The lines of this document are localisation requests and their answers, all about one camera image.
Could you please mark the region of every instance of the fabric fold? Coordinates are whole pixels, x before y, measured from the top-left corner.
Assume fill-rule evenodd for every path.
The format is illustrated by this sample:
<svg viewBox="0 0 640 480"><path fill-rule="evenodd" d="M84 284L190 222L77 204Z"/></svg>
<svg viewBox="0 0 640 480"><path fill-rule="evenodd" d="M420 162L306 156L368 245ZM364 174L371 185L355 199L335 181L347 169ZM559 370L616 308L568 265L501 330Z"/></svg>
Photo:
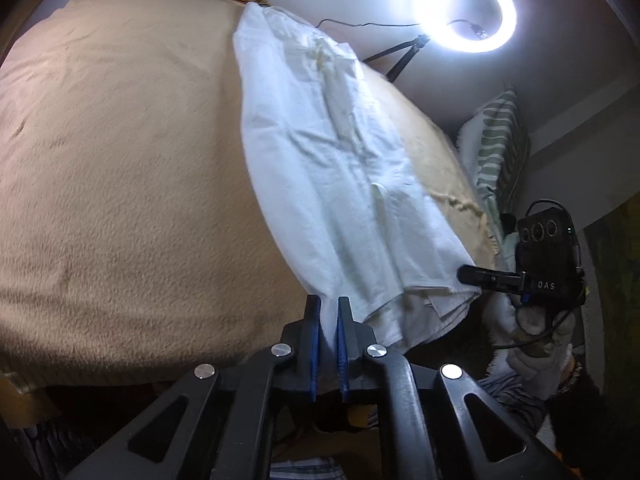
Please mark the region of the fabric fold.
<svg viewBox="0 0 640 480"><path fill-rule="evenodd" d="M456 279L472 259L416 179L351 48L254 3L234 48L247 168L285 260L322 299L325 357L335 347L339 296L350 298L357 321L385 305L385 319L402 320L392 300L422 290L422 307L433 315L412 330L423 340L450 328L447 319L459 322L479 294ZM391 343L402 340L408 319L387 337Z"/></svg>

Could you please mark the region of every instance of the fleece texture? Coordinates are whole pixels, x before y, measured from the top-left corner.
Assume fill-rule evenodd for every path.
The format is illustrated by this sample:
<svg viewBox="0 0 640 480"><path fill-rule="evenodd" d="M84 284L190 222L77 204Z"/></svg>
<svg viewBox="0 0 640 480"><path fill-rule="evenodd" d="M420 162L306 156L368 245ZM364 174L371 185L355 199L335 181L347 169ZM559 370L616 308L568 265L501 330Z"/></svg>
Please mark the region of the fleece texture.
<svg viewBox="0 0 640 480"><path fill-rule="evenodd" d="M175 379L238 362L302 317L242 153L242 10L72 0L0 67L0 372L20 391ZM442 132L367 80L467 251L492 266Z"/></svg>

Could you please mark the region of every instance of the striped fabric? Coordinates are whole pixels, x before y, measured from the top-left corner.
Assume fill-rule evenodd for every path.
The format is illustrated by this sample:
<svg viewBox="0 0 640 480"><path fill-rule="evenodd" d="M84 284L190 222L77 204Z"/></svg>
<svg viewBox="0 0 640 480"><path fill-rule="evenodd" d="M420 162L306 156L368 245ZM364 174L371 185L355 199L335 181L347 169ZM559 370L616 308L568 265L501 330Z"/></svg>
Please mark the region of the striped fabric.
<svg viewBox="0 0 640 480"><path fill-rule="evenodd" d="M61 416L29 428L9 430L9 433L42 480L63 480L98 449L97 442L73 428Z"/></svg>
<svg viewBox="0 0 640 480"><path fill-rule="evenodd" d="M518 111L513 88L507 89L485 105L478 115L482 118L481 123L474 118L467 124L473 121L476 127L479 126L477 131L470 133L471 136L480 136L479 144L469 142L469 132L465 133L466 139L463 141L467 146L473 146L474 149L477 147L477 153L473 154L475 167L467 170L487 212L501 231L500 214L514 211L531 142ZM458 137L458 148L461 151L466 148L460 145L462 137L461 130Z"/></svg>
<svg viewBox="0 0 640 480"><path fill-rule="evenodd" d="M272 462L270 480L346 480L333 458L310 458L292 462Z"/></svg>
<svg viewBox="0 0 640 480"><path fill-rule="evenodd" d="M478 381L482 389L497 400L503 409L531 433L536 434L545 420L544 400L539 400L522 385L522 377L516 372L490 375Z"/></svg>

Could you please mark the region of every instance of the pillow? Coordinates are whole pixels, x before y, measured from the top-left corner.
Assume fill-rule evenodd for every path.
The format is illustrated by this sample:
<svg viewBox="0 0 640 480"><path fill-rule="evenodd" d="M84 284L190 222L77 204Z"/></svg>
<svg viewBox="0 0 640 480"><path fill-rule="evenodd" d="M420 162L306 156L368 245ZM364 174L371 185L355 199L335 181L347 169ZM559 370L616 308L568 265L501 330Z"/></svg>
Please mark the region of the pillow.
<svg viewBox="0 0 640 480"><path fill-rule="evenodd" d="M507 89L466 122L457 146L498 239L503 240L500 214L513 213L531 146L515 90Z"/></svg>

